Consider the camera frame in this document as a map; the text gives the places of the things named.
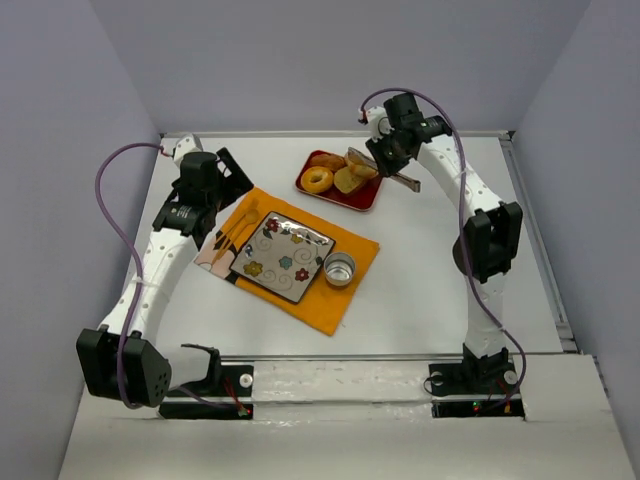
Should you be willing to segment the metal serving tongs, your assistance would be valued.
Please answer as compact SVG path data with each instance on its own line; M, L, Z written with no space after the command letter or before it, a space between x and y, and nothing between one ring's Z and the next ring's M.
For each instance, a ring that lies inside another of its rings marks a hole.
M378 171L376 162L372 158L370 158L368 155L364 154L363 152L361 152L361 153L367 158L367 162L369 163L369 165L374 167ZM410 178L410 177L408 177L406 175L397 173L397 174L392 175L391 179L396 181L397 183L400 183L401 185L409 188L414 193L419 193L421 191L421 182L418 181L418 180L412 179L412 178Z

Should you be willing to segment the pale plain bagel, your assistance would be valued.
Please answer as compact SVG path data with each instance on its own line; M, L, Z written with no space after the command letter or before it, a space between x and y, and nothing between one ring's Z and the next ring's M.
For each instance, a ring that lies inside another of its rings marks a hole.
M357 149L347 150L345 162L351 173L358 177L371 180L378 175L378 171L369 165L367 158Z

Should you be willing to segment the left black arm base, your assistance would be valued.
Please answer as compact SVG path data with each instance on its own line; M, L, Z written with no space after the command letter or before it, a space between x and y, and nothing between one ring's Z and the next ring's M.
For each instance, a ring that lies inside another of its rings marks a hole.
M249 421L254 416L254 365L227 362L220 351L184 343L171 359L171 389L158 408L166 420Z

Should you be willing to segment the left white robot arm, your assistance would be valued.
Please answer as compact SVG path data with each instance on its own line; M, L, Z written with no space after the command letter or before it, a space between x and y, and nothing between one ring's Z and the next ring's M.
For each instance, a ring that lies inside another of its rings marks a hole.
M110 212L103 213L129 250L135 272L100 325L83 329L76 340L89 393L129 409L155 408L172 391L191 396L192 385L219 386L218 349L184 343L169 354L155 342L173 291L217 215L254 186L228 149L208 152L193 135L180 139L170 157L179 176L152 223L143 253Z

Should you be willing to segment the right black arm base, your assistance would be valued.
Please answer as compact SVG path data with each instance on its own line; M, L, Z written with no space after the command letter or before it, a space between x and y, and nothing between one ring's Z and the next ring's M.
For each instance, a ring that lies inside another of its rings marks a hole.
M507 348L478 358L464 346L460 361L429 365L423 389L436 419L525 417L519 376Z

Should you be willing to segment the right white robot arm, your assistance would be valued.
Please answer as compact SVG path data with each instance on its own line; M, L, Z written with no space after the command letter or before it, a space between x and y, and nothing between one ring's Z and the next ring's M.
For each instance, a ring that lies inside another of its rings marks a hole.
M389 97L382 106L363 103L359 108L359 121L370 132L366 147L378 173L390 178L416 161L457 212L452 255L467 288L467 331L461 361L431 365L426 390L438 397L515 393L521 378L508 347L516 341L501 317L523 210L518 202L495 194L471 167L459 131L441 106L427 117L418 106L423 94L404 88L385 92Z

